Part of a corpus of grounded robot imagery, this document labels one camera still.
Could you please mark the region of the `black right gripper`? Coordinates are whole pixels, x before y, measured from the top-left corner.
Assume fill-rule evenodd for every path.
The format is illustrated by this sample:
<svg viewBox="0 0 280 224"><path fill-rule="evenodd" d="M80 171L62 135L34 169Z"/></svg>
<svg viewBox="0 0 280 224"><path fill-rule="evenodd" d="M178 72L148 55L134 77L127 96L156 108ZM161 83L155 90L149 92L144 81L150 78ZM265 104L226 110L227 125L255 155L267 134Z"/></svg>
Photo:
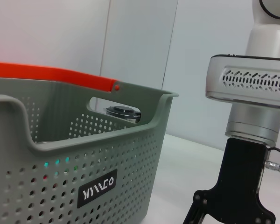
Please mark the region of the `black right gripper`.
<svg viewBox="0 0 280 224"><path fill-rule="evenodd" d="M274 224L275 215L259 199L267 154L265 145L229 138L217 183L194 193L183 224L202 224L206 215L223 224Z"/></svg>

